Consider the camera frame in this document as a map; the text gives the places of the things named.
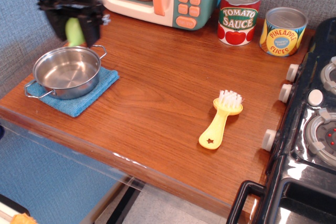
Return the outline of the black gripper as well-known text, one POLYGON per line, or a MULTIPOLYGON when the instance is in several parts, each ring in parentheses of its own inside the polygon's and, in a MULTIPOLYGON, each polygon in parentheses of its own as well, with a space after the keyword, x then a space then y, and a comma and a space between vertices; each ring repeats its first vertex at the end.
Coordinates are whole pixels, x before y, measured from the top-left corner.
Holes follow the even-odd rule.
POLYGON ((100 26, 110 22, 103 13, 101 0, 38 0, 57 37, 65 41, 66 23, 70 17, 78 18, 87 46, 90 48, 100 39, 100 26))

